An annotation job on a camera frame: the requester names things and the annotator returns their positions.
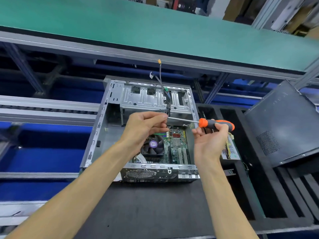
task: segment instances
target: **person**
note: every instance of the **person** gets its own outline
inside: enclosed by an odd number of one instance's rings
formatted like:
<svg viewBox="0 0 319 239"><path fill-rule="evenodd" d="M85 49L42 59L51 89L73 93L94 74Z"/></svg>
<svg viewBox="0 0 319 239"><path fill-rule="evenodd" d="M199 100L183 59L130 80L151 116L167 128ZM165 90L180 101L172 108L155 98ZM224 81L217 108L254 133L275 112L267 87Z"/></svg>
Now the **person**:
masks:
<svg viewBox="0 0 319 239"><path fill-rule="evenodd" d="M140 151L146 138L154 133L168 131L166 121L165 113L131 114L120 140L6 239L72 239L123 166ZM194 160L216 237L257 239L236 201L219 161L226 144L228 126L217 123L216 128L219 132L210 131L208 134L199 127L192 130L195 139Z"/></svg>

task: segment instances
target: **screwdriver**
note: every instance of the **screwdriver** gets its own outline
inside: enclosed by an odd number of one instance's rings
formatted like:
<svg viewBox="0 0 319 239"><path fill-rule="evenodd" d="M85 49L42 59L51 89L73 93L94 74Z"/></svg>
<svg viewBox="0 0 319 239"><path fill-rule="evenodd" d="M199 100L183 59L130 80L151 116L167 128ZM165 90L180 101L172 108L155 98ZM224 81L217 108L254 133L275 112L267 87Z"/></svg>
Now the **screwdriver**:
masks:
<svg viewBox="0 0 319 239"><path fill-rule="evenodd" d="M175 117L168 117L168 119L172 120L179 120L179 121L184 121L184 122L193 122L193 123L198 123L198 126L200 128L207 127L212 129L214 132L218 131L215 127L215 123L219 124L227 124L228 125L228 132L231 132L235 129L235 125L229 121L225 120L206 120L205 118L199 119L199 121L192 121L192 120L186 120L186 119L181 119L181 118L175 118Z"/></svg>

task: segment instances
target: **cooling fan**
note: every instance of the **cooling fan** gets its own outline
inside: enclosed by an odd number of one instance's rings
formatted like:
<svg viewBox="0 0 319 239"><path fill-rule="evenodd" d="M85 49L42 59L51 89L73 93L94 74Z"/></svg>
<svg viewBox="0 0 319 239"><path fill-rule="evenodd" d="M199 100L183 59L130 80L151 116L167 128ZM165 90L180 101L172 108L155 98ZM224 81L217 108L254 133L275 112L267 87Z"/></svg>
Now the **cooling fan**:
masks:
<svg viewBox="0 0 319 239"><path fill-rule="evenodd" d="M149 136L141 148L141 154L144 157L163 157L164 156L164 140L162 136Z"/></svg>

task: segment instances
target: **person's left hand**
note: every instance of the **person's left hand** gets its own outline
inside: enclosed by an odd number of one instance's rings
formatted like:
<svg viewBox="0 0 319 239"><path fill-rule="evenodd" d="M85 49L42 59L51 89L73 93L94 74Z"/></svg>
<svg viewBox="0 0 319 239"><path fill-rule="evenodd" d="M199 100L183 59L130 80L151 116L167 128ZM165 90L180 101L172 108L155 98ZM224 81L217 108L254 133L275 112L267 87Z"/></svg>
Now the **person's left hand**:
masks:
<svg viewBox="0 0 319 239"><path fill-rule="evenodd" d="M134 155L140 152L146 138L154 133L168 132L167 114L161 112L136 112L130 115L119 142L131 149Z"/></svg>

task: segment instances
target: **screwdriver handle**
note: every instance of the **screwdriver handle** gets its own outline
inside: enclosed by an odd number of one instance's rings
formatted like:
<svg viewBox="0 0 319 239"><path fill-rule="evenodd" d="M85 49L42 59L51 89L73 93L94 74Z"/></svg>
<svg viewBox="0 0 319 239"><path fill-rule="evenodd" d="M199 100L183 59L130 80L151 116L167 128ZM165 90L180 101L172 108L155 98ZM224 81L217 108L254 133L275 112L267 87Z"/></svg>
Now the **screwdriver handle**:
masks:
<svg viewBox="0 0 319 239"><path fill-rule="evenodd" d="M219 124L227 124L228 125L228 132L231 132L235 129L235 125L233 123L231 123L230 121L226 121L226 120L206 120L205 118L201 118L199 119L199 127L207 127L212 129L214 132L217 132L218 129L215 127L215 123L219 123Z"/></svg>

